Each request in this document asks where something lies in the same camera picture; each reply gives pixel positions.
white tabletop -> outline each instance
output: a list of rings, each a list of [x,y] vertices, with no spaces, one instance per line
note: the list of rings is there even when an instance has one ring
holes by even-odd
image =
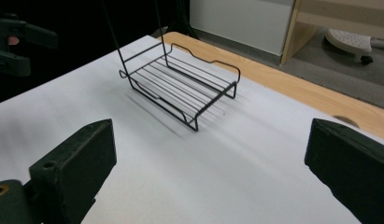
[[[119,69],[114,51],[1,103],[0,181],[26,183],[29,166],[72,133],[112,119],[118,163],[83,223],[359,223],[304,164],[312,119],[341,121],[241,78],[196,133]]]

